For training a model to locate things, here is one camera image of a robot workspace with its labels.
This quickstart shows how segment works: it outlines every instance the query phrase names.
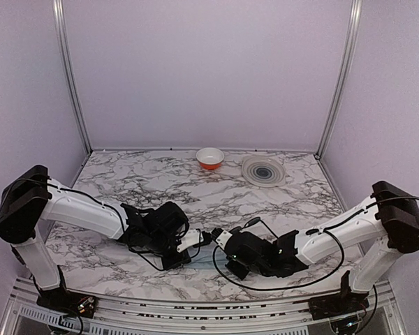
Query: white panel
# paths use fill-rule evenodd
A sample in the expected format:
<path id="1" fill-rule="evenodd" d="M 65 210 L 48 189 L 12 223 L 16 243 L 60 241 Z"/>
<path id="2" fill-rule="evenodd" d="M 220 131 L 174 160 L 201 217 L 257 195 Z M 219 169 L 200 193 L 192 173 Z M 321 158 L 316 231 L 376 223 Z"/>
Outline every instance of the white panel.
<path id="1" fill-rule="evenodd" d="M 325 160 L 348 206 L 381 179 L 419 195 L 419 0 L 364 0 Z M 407 334 L 419 334 L 419 252 L 397 262 L 390 280 Z"/>
<path id="2" fill-rule="evenodd" d="M 0 197 L 35 164 L 70 184 L 84 159 L 51 1 L 0 0 Z M 0 240 L 0 318 L 23 269 Z"/>
<path id="3" fill-rule="evenodd" d="M 351 1 L 65 0 L 95 148 L 315 151 Z"/>

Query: vertical metal post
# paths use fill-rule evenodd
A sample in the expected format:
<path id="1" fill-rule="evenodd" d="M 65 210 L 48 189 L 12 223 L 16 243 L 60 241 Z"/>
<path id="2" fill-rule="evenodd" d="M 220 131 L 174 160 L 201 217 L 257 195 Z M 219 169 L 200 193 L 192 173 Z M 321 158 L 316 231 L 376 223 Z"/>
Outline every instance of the vertical metal post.
<path id="1" fill-rule="evenodd" d="M 87 152 L 87 156 L 89 156 L 91 154 L 91 144 L 87 134 L 87 129 L 85 127 L 84 115 L 82 113 L 78 91 L 76 89 L 75 78 L 73 76 L 73 68 L 71 66 L 70 51 L 68 49 L 67 31 L 64 19 L 64 6 L 62 0 L 53 0 L 53 8 L 57 38 L 59 39 L 59 49 L 61 51 L 62 62 L 64 65 L 68 92 L 70 94 L 71 103 L 73 105 L 73 112 L 75 115 L 76 123 L 78 125 L 82 144 L 85 151 Z"/>
<path id="2" fill-rule="evenodd" d="M 341 97 L 343 95 L 346 78 L 348 77 L 353 60 L 355 44 L 357 42 L 358 25 L 360 21 L 360 14 L 362 12 L 362 0 L 353 0 L 351 7 L 351 17 L 349 19 L 348 34 L 346 37 L 346 44 L 344 46 L 343 58 L 341 60 L 341 68 L 335 87 L 334 96 L 330 105 L 328 120 L 326 121 L 323 135 L 321 136 L 320 144 L 316 151 L 315 157 L 321 159 L 328 147 L 329 139 L 334 128 L 335 120 L 340 108 Z"/>

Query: orange bowl bottom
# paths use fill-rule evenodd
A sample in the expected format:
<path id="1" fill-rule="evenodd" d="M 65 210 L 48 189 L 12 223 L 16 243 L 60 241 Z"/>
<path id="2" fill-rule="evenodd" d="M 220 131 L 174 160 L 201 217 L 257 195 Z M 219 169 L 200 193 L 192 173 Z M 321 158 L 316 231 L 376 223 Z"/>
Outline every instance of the orange bowl bottom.
<path id="1" fill-rule="evenodd" d="M 222 165 L 222 162 L 217 163 L 217 164 L 204 164 L 204 163 L 199 162 L 199 164 L 202 168 L 206 170 L 215 170 Z"/>

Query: metal frame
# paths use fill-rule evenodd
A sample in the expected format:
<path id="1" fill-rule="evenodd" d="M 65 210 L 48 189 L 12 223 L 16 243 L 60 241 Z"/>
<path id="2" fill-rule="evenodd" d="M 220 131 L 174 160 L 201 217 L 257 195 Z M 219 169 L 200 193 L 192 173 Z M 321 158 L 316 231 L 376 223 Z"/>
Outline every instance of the metal frame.
<path id="1" fill-rule="evenodd" d="M 378 307 L 385 311 L 392 335 L 405 335 L 389 282 L 377 283 L 376 287 Z M 284 335 L 297 334 L 298 331 L 304 334 L 309 325 L 328 321 L 311 319 L 308 299 L 331 292 L 258 301 L 219 302 L 171 302 L 93 294 L 99 298 L 99 303 L 94 318 L 83 319 L 84 334 Z M 37 290 L 30 280 L 16 280 L 6 305 L 0 335 L 12 335 L 20 316 L 66 330 L 78 329 L 78 322 L 74 318 L 66 318 L 59 326 L 61 313 L 37 306 L 37 296 Z M 370 296 L 369 310 L 374 307 L 373 297 Z"/>
<path id="2" fill-rule="evenodd" d="M 346 36 L 346 44 L 344 46 L 343 58 L 341 60 L 340 73 L 335 87 L 334 96 L 330 105 L 328 120 L 321 136 L 320 144 L 316 151 L 317 159 L 321 159 L 328 147 L 332 130 L 334 128 L 335 120 L 337 119 L 340 109 L 341 98 L 343 96 L 346 78 L 351 69 L 353 55 L 355 51 L 355 44 L 357 43 L 358 25 L 360 22 L 360 14 L 362 12 L 362 0 L 353 0 L 351 7 L 351 17 L 349 19 L 348 33 Z"/>
<path id="3" fill-rule="evenodd" d="M 78 125 L 79 134 L 82 145 L 87 155 L 92 152 L 89 135 L 85 126 L 84 115 L 82 113 L 79 101 L 78 90 L 76 88 L 75 78 L 73 75 L 73 67 L 71 65 L 70 51 L 68 48 L 67 30 L 64 19 L 64 5 L 62 0 L 53 0 L 54 20 L 56 22 L 57 38 L 59 40 L 59 49 L 61 52 L 62 63 L 67 81 L 68 92 L 73 106 L 76 124 Z"/>

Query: white marble surface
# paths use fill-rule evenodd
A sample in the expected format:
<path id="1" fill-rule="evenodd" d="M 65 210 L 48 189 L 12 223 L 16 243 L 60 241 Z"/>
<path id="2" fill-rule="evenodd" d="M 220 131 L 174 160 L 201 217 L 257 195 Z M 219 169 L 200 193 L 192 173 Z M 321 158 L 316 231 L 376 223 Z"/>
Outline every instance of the white marble surface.
<path id="1" fill-rule="evenodd" d="M 191 227 L 211 231 L 232 228 L 260 216 L 278 235 L 310 228 L 340 213 L 340 208 L 314 157 L 284 152 L 226 152 L 215 172 L 200 168 L 195 151 L 94 152 L 76 189 L 100 200 L 125 202 L 139 208 L 176 202 Z M 273 157 L 286 169 L 286 185 L 259 188 L 241 175 L 242 159 L 250 154 Z M 260 224 L 252 232 L 268 236 Z M 215 269 L 179 268 L 159 272 L 124 245 L 71 225 L 57 223 L 47 247 L 61 265 L 70 288 L 106 295 L 160 300 L 221 301 L 271 299 L 321 292 L 339 287 L 341 275 L 360 258 L 358 247 L 346 249 L 344 266 L 328 280 L 300 290 L 255 292 L 221 278 Z M 214 245 L 202 253 L 209 253 Z M 339 255 L 288 278 L 249 274 L 243 284 L 258 288 L 306 283 L 331 271 Z"/>

